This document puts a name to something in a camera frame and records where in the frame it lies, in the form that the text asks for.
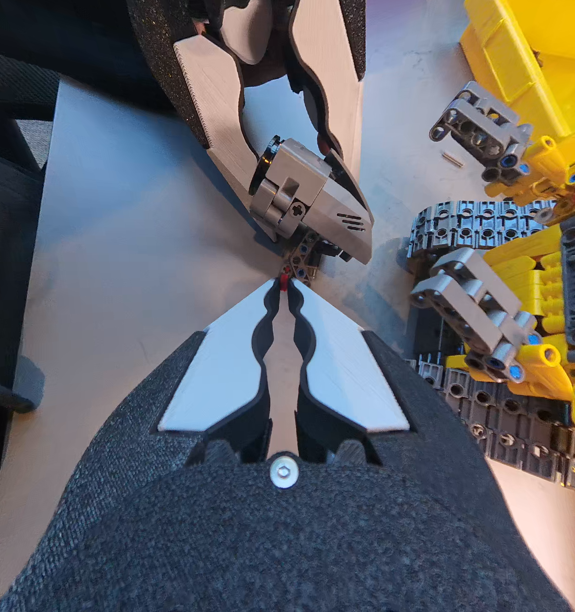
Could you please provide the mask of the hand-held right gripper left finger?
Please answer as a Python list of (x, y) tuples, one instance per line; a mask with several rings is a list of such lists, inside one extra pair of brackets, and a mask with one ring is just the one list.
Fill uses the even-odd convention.
[(268, 280), (208, 325), (159, 420), (160, 432), (210, 434), (268, 391), (280, 285)]

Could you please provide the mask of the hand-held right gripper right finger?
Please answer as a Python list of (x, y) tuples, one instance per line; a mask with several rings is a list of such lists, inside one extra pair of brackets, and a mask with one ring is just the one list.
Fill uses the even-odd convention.
[(314, 407), (365, 434), (409, 431), (358, 323), (298, 280), (291, 281), (291, 314), (301, 389)]

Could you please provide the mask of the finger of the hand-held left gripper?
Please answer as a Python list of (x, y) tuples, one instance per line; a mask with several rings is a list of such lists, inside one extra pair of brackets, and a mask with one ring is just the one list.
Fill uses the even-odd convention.
[(249, 211), (259, 157), (242, 124), (245, 87), (239, 58), (206, 34), (176, 41), (173, 49), (207, 138), (207, 154)]
[(295, 91), (304, 92), (322, 153), (360, 179), (366, 1), (295, 1), (288, 26)]

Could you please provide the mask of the grey toy robot head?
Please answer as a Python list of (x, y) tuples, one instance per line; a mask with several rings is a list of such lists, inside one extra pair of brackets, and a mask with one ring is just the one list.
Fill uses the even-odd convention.
[(337, 151), (321, 158), (275, 135), (260, 157), (249, 194), (253, 218), (287, 241), (281, 273), (310, 286), (325, 256), (364, 265), (371, 260), (374, 216)]

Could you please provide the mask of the yellow tracked toy robot body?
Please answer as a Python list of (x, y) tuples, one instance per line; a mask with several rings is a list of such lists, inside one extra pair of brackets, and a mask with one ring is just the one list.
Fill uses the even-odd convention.
[(430, 129), (482, 165), (490, 195), (414, 218), (419, 375), (485, 457), (575, 490), (575, 161), (475, 81)]

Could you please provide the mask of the yellow plastic bin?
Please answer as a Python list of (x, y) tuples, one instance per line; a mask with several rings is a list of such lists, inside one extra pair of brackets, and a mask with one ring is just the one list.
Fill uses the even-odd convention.
[(464, 1), (475, 80), (575, 156), (575, 1)]

